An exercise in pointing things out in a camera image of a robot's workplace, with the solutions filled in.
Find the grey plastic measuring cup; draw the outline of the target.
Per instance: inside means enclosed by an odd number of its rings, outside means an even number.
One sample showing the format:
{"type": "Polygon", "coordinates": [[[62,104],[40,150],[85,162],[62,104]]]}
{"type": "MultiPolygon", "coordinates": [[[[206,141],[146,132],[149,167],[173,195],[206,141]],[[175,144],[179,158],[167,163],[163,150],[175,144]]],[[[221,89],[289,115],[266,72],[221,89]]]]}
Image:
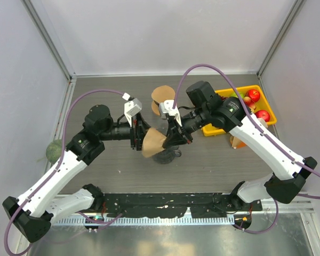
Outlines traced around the grey plastic measuring cup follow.
{"type": "Polygon", "coordinates": [[[179,147],[168,148],[164,151],[155,154],[151,158],[158,164],[169,164],[171,163],[176,157],[180,157],[182,155],[181,150],[179,147]]]}

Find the wooden dripper ring holder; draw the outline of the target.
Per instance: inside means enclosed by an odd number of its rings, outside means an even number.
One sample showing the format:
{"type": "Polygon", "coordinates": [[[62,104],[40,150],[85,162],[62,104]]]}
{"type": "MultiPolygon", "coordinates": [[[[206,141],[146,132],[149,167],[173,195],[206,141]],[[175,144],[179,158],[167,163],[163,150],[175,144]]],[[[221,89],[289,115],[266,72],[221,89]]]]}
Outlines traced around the wooden dripper ring holder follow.
{"type": "Polygon", "coordinates": [[[160,113],[159,113],[159,103],[158,103],[158,102],[152,101],[152,103],[151,103],[151,109],[152,109],[152,111],[153,111],[153,113],[154,113],[155,115],[157,115],[157,116],[160,115],[160,113]]]}

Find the brown paper coffee filter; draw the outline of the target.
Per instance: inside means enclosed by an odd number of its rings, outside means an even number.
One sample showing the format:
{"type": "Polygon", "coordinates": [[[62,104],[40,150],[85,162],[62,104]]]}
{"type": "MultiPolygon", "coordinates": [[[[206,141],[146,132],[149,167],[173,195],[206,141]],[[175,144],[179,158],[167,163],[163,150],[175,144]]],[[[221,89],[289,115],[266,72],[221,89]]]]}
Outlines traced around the brown paper coffee filter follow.
{"type": "Polygon", "coordinates": [[[175,90],[168,85],[159,86],[153,90],[151,98],[158,103],[166,100],[174,100],[175,90]]]}

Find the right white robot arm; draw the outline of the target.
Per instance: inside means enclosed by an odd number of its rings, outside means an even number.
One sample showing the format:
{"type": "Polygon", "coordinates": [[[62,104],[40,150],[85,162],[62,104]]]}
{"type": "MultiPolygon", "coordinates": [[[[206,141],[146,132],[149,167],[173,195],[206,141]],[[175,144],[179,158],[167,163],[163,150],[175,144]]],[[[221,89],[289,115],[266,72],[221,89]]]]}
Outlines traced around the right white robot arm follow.
{"type": "Polygon", "coordinates": [[[223,99],[208,82],[199,81],[186,90],[194,108],[180,116],[173,100],[166,100],[158,105],[162,117],[168,121],[169,128],[164,148],[189,144],[192,133],[211,124],[239,138],[251,148],[272,170],[272,174],[262,179],[242,181],[232,191],[230,203],[233,208],[243,210],[258,199],[273,198],[280,203],[288,204],[302,190],[310,175],[306,164],[314,169],[317,162],[312,157],[303,158],[291,152],[285,153],[288,147],[282,144],[255,114],[246,114],[247,107],[237,97],[223,99]]]}

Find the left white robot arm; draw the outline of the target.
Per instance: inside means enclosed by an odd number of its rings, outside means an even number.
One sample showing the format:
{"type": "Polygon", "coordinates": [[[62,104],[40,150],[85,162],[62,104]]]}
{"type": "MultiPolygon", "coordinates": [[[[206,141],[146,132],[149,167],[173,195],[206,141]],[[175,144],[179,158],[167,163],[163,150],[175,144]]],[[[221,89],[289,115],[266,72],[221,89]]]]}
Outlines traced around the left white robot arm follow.
{"type": "Polygon", "coordinates": [[[40,240],[54,223],[75,212],[98,212],[103,208],[104,195],[93,184],[58,201],[54,197],[105,150],[104,141],[129,140],[133,149],[141,150],[150,127],[142,118],[141,109],[141,103],[128,101],[124,105],[126,122],[114,122],[107,106],[92,107],[85,116],[83,129],[66,145],[63,157],[24,194],[4,200],[7,216],[27,241],[40,240]]]}

